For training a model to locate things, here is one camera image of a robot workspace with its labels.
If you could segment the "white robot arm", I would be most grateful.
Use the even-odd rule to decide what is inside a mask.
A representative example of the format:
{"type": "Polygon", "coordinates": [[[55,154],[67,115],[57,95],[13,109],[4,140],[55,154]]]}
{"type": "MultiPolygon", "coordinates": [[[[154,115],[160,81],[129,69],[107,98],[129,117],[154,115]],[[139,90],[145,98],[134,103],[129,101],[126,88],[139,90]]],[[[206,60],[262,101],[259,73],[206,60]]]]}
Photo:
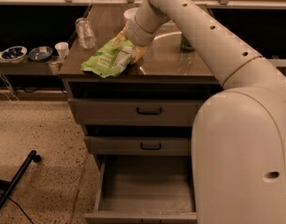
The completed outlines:
{"type": "Polygon", "coordinates": [[[286,224],[286,76],[192,0],[145,0],[124,31],[149,45],[173,21],[223,90],[193,122],[198,224],[286,224]]]}

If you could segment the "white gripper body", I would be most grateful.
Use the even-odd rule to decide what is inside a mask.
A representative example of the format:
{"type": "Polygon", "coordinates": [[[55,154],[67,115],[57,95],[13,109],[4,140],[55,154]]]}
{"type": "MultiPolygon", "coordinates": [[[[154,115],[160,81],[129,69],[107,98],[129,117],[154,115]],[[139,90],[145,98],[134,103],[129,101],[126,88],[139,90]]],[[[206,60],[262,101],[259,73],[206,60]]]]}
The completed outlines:
{"type": "Polygon", "coordinates": [[[127,38],[136,46],[146,47],[154,39],[156,24],[151,19],[136,20],[133,16],[125,24],[127,38]]]}

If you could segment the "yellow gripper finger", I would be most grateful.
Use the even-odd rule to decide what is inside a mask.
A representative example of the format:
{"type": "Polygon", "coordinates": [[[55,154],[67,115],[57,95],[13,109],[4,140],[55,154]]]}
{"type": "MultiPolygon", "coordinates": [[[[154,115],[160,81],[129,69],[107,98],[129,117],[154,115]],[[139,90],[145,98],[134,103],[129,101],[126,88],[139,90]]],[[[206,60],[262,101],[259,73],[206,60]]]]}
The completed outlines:
{"type": "Polygon", "coordinates": [[[148,50],[148,46],[141,47],[141,46],[135,46],[133,45],[131,47],[131,59],[130,59],[130,64],[136,63],[139,61],[144,53],[148,50]]]}
{"type": "Polygon", "coordinates": [[[114,38],[114,45],[119,46],[120,43],[124,42],[127,40],[127,35],[125,34],[124,30],[121,30],[117,36],[114,38]]]}

